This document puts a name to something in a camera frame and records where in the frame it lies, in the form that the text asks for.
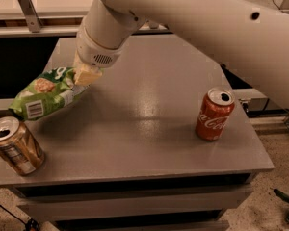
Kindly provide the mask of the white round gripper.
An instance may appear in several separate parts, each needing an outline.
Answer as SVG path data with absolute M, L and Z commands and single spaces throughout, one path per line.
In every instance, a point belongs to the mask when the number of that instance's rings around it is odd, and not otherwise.
M 90 38 L 85 25 L 81 24 L 76 36 L 76 51 L 73 60 L 74 83 L 87 86 L 103 75 L 99 68 L 111 67 L 116 62 L 122 49 L 107 49 L 98 45 Z

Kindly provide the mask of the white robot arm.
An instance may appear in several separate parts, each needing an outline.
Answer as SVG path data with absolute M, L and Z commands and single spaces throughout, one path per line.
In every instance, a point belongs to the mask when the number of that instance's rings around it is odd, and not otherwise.
M 244 0 L 93 0 L 76 38 L 85 64 L 106 68 L 146 21 L 166 26 L 289 110 L 289 14 Z

